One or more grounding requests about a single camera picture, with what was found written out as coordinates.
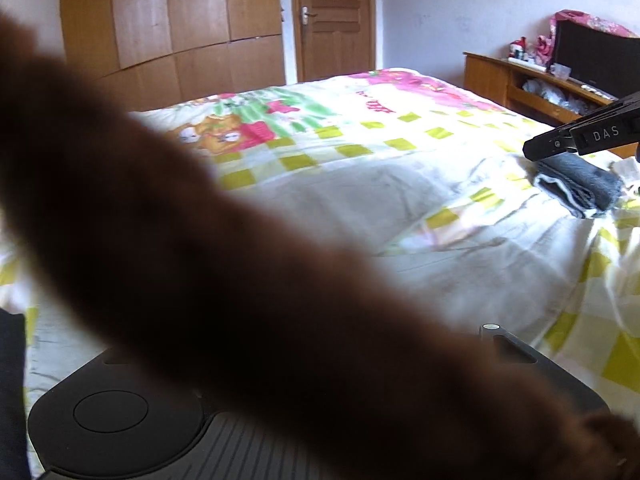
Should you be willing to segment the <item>light grey-green pants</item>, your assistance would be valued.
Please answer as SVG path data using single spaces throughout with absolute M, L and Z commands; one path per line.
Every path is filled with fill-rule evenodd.
M 451 195 L 437 172 L 401 159 L 332 170 L 296 172 L 231 193 L 273 212 L 320 242 L 357 245 L 371 255 Z M 39 308 L 28 352 L 30 404 L 107 348 L 52 300 Z

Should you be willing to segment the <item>wooden side cabinet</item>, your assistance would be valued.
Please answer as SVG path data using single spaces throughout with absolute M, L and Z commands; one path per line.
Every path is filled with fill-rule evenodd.
M 598 96 L 581 84 L 562 80 L 513 62 L 467 53 L 463 87 L 508 110 L 548 122 L 551 130 L 567 128 L 580 118 L 617 99 Z M 639 142 L 610 150 L 618 156 L 631 156 Z

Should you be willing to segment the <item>dark grey folded pants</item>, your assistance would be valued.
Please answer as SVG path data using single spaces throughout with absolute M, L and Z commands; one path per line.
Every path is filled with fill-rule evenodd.
M 600 217 L 623 195 L 623 181 L 581 157 L 563 153 L 535 162 L 534 185 L 557 198 L 576 218 Z

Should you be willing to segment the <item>black television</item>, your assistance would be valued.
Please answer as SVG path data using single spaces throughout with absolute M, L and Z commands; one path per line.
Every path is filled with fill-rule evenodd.
M 640 88 L 640 39 L 601 32 L 572 21 L 556 23 L 551 63 L 616 98 Z

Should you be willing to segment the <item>colourful checkered bed sheet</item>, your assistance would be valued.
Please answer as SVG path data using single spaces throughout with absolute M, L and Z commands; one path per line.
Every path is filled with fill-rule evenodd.
M 296 172 L 401 159 L 451 195 L 366 259 L 418 313 L 530 370 L 584 417 L 639 435 L 639 203 L 574 217 L 534 185 L 523 142 L 544 125 L 411 70 L 221 94 L 124 113 L 201 162 L 228 195 Z M 70 478 L 342 477 L 305 445 L 198 389 L 166 382 L 88 326 L 35 274 L 1 208 L 1 258 L 19 307 L 52 300 L 109 346 L 34 406 L 41 463 Z

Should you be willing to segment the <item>wooden door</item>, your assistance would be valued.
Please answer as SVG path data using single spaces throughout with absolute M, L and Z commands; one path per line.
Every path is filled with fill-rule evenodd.
M 292 0 L 297 77 L 373 70 L 375 0 Z

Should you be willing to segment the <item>brown furry lens obstruction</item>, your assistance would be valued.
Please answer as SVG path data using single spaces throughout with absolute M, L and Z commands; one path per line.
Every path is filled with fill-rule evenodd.
M 634 479 L 639 436 L 447 330 L 1 22 L 1 208 L 43 285 L 151 374 L 346 479 Z

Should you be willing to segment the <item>wooden wardrobe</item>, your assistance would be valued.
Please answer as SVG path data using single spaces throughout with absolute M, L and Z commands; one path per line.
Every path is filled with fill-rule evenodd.
M 280 0 L 60 0 L 66 60 L 128 110 L 285 82 Z

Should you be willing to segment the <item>black folded garment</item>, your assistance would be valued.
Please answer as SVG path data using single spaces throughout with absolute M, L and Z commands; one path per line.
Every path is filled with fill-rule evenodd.
M 25 318 L 1 311 L 0 460 L 1 478 L 29 480 L 24 401 Z

